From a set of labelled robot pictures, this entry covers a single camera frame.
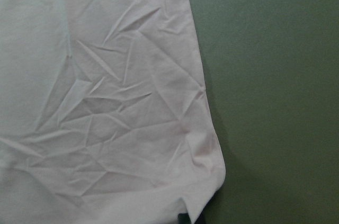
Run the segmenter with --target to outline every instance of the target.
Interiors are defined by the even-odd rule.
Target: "green wall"
[[[227,165],[207,223],[339,223],[339,0],[190,1]]]

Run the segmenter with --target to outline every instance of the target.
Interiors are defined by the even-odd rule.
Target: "white cloth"
[[[195,221],[225,178],[189,0],[0,0],[0,223]]]

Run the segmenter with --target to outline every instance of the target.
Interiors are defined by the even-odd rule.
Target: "green table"
[[[339,0],[190,1],[227,165],[207,223],[339,223]]]

